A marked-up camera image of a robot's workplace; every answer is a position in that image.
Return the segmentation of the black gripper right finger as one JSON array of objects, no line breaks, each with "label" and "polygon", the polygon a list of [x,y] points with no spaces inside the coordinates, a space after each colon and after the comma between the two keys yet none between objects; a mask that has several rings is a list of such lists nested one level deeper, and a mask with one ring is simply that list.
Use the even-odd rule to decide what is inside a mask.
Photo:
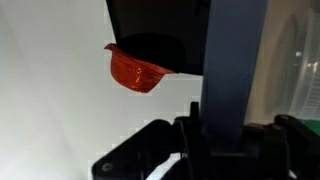
[{"label": "black gripper right finger", "polygon": [[320,136],[280,114],[244,126],[238,154],[215,155],[217,180],[320,180]]}]

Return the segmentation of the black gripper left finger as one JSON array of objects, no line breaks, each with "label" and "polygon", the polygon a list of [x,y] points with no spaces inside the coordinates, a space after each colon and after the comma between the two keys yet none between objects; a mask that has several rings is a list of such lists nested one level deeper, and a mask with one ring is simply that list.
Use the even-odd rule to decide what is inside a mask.
[{"label": "black gripper left finger", "polygon": [[199,103],[189,116],[173,124],[156,119],[129,137],[91,168],[93,180],[147,180],[151,173],[178,154],[178,160],[160,180],[214,180],[209,150],[200,132]]}]

